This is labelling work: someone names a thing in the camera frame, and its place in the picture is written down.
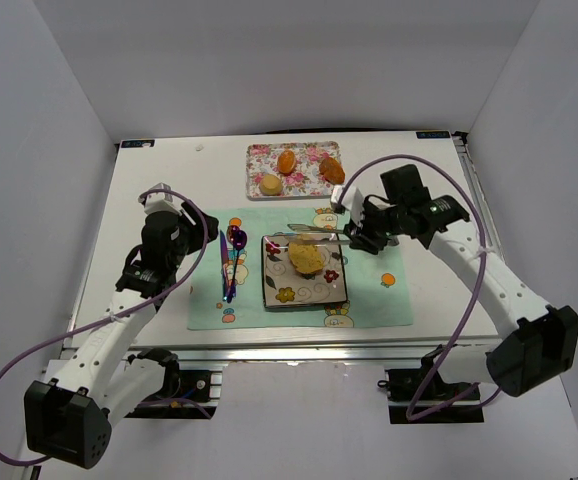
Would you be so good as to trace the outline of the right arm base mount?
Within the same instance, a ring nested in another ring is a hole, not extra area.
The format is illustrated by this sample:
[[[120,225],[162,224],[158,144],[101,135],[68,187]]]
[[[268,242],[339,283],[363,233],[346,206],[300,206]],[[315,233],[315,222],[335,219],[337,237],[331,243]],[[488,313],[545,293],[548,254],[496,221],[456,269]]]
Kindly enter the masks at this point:
[[[406,416],[407,408],[420,383],[442,350],[442,345],[439,345],[435,350],[424,355],[419,367],[389,369],[385,372],[385,378],[377,382],[378,390],[387,396],[391,424],[410,424]],[[469,388],[469,383],[447,383],[441,378],[439,373],[435,373],[430,384],[420,396],[413,413],[418,414],[423,410],[448,401],[463,392],[467,392]],[[460,401],[415,421],[415,424],[483,423],[484,414],[482,408],[478,407],[480,399],[480,390],[475,389]]]

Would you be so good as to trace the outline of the yellow bread slice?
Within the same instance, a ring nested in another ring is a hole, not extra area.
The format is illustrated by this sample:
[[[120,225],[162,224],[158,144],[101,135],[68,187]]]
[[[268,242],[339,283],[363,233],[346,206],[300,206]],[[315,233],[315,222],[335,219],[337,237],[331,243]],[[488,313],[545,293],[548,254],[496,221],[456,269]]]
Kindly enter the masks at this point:
[[[289,260],[300,274],[315,274],[324,267],[318,247],[310,243],[310,240],[310,237],[299,235],[292,239],[287,246]]]

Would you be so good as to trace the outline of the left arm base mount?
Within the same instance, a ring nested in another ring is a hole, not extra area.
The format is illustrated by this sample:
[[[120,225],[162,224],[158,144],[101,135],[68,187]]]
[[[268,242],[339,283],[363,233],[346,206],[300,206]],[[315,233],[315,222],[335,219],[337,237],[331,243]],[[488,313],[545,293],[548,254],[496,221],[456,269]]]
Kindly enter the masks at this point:
[[[129,399],[121,411],[131,419],[210,420],[222,387],[221,372],[186,368],[162,348],[129,355],[120,378]]]

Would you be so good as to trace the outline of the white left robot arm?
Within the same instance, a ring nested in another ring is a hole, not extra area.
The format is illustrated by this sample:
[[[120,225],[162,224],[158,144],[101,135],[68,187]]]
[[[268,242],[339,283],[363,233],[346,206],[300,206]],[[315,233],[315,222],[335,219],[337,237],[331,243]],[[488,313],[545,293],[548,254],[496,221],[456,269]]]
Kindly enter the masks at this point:
[[[147,214],[141,242],[127,255],[106,313],[69,361],[24,395],[28,448],[90,469],[109,445],[113,427],[147,397],[170,395],[178,385],[177,356],[147,349],[115,373],[140,331],[155,317],[177,271],[218,236],[216,218],[189,204]]]

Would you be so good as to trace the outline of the metal kitchen tongs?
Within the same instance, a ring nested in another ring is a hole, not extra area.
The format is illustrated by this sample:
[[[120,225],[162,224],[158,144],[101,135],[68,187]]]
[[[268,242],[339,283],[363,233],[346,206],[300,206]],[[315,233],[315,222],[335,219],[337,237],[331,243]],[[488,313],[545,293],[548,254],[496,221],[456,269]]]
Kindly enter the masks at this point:
[[[290,223],[287,225],[296,235],[328,235],[331,240],[338,240],[340,244],[349,244],[351,240],[341,229],[325,228],[307,224]]]

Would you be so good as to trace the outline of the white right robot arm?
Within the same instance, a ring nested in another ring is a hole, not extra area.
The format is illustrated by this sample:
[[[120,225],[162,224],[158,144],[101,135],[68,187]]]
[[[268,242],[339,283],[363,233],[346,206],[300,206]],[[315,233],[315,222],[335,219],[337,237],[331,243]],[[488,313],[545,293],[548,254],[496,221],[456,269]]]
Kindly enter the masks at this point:
[[[353,249],[376,255],[407,236],[441,260],[470,291],[467,308],[482,306],[500,342],[493,348],[460,347],[461,320],[446,346],[427,355],[417,394],[434,381],[490,383],[519,397],[568,371],[578,342],[578,314],[552,306],[533,292],[486,244],[480,217],[468,199],[433,198],[416,158],[384,172],[383,206],[351,182],[334,188],[331,204],[350,216],[344,233]]]

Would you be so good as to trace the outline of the brown oblong bread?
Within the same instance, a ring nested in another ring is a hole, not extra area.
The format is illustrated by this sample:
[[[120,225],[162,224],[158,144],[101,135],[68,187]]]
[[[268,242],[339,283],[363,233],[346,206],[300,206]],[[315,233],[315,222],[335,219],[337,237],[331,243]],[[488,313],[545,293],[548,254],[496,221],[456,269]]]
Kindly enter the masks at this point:
[[[340,185],[345,182],[344,169],[333,157],[326,157],[320,162],[319,173],[330,184]]]

